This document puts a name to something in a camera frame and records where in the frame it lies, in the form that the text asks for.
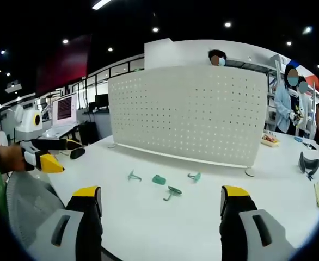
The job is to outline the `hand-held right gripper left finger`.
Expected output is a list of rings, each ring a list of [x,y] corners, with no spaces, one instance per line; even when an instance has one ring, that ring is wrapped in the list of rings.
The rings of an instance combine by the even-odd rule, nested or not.
[[[101,217],[101,187],[79,189],[36,229],[28,252],[34,260],[101,260]]]

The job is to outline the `person's left hand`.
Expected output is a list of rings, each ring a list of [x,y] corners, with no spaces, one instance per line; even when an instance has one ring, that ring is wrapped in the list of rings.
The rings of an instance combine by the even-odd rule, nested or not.
[[[20,145],[0,146],[0,173],[24,171],[26,169]]]

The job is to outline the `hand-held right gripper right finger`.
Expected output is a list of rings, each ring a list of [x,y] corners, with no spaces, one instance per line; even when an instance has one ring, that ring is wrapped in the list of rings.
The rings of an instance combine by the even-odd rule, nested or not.
[[[220,217],[222,260],[288,260],[295,252],[285,228],[240,187],[222,186]]]

